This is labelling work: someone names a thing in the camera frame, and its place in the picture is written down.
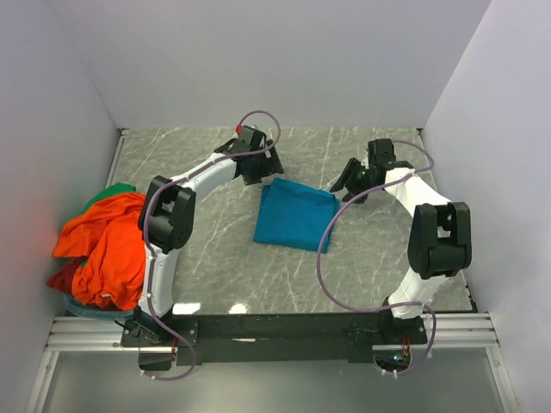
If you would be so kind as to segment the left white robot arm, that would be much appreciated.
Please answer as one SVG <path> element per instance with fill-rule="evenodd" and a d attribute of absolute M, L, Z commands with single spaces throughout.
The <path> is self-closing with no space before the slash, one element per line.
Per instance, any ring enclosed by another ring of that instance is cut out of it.
<path fill-rule="evenodd" d="M 239 125 L 236 136 L 205 161 L 179 176 L 154 177 L 139 217 L 145 243 L 145 278 L 138 307 L 151 317 L 141 335 L 154 346 L 167 343 L 173 307 L 172 284 L 180 250 L 191 238 L 195 208 L 216 188 L 241 178 L 246 186 L 284 172 L 275 141 L 252 127 Z"/>

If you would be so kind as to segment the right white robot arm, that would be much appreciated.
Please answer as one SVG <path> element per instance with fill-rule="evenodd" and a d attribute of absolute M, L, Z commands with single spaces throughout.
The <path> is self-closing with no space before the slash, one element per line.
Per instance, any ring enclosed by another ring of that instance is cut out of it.
<path fill-rule="evenodd" d="M 428 165 L 420 170 L 400 161 L 391 139 L 367 143 L 367 156 L 346 164 L 331 187 L 332 193 L 345 190 L 344 207 L 362 204 L 374 191 L 390 194 L 412 217 L 407 246 L 409 268 L 397 289 L 387 298 L 391 314 L 378 322 L 382 340 L 396 343 L 408 332 L 406 320 L 422 314 L 434 294 L 472 261 L 471 213 L 464 202 L 440 195 L 420 174 L 434 166 L 424 150 Z"/>

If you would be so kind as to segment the blue t shirt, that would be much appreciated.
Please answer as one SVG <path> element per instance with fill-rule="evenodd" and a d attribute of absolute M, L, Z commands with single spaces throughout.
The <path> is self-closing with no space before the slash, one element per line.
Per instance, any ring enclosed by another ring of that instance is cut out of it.
<path fill-rule="evenodd" d="M 252 240 L 326 253 L 331 238 L 321 238 L 339 209 L 334 194 L 276 178 L 262 188 Z"/>

